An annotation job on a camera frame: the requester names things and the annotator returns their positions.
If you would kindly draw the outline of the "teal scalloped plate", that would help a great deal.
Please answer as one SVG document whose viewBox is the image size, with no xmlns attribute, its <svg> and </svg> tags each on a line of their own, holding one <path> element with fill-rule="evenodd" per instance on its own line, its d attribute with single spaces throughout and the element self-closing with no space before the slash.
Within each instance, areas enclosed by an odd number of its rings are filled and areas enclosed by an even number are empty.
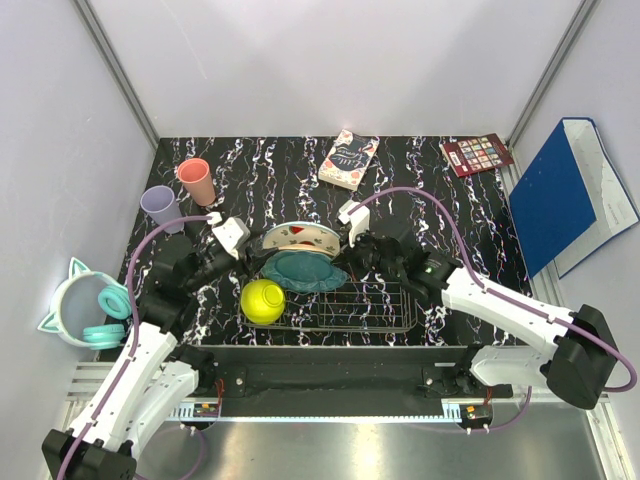
<svg viewBox="0 0 640 480">
<path fill-rule="evenodd" d="M 280 251 L 271 256 L 261 275 L 296 293 L 330 292 L 342 287 L 347 273 L 335 267 L 328 256 L 307 251 Z"/>
</svg>

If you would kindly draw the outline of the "lilac cup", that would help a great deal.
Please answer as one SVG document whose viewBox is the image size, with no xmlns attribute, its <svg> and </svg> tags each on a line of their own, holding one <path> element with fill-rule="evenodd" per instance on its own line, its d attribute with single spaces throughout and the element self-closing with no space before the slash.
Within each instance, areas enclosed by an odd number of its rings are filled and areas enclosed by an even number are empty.
<svg viewBox="0 0 640 480">
<path fill-rule="evenodd" d="M 182 217 L 175 193 L 170 187 L 164 185 L 147 189 L 140 198 L 140 208 L 157 226 Z"/>
</svg>

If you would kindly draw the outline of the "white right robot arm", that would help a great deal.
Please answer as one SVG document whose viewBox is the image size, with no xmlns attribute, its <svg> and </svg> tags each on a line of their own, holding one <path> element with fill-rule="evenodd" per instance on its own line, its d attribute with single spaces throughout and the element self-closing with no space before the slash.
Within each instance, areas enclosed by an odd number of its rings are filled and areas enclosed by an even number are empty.
<svg viewBox="0 0 640 480">
<path fill-rule="evenodd" d="M 359 234 L 341 252 L 355 268 L 395 280 L 415 299 L 489 323 L 523 341 L 521 347 L 484 346 L 454 371 L 466 396 L 510 384 L 547 388 L 564 402 L 593 409 L 620 361 L 602 312 L 550 305 L 482 277 L 450 256 L 406 247 L 391 237 Z"/>
</svg>

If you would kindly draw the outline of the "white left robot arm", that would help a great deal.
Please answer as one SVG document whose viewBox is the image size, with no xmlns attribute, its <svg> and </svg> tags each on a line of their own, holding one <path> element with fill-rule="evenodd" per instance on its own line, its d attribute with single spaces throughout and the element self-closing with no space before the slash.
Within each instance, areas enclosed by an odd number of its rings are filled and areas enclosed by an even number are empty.
<svg viewBox="0 0 640 480">
<path fill-rule="evenodd" d="M 215 386 L 214 358 L 182 344 L 196 317 L 196 293 L 252 266 L 256 233 L 216 232 L 199 249 L 185 235 L 163 241 L 147 291 L 133 302 L 134 322 L 118 359 L 88 406 L 64 431 L 53 429 L 42 452 L 55 479 L 131 479 L 158 428 L 187 396 Z"/>
</svg>

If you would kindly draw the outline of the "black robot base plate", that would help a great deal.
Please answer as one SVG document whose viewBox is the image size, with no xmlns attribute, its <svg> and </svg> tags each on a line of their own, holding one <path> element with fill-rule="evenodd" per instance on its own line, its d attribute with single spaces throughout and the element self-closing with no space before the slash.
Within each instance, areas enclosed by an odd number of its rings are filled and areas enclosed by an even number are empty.
<svg viewBox="0 0 640 480">
<path fill-rule="evenodd" d="M 181 377 L 151 398 L 172 408 L 187 397 L 222 398 L 234 421 L 457 422 L 449 398 L 512 396 L 514 382 L 492 388 L 471 373 L 484 347 L 246 347 L 183 345 L 161 362 L 177 362 Z"/>
</svg>

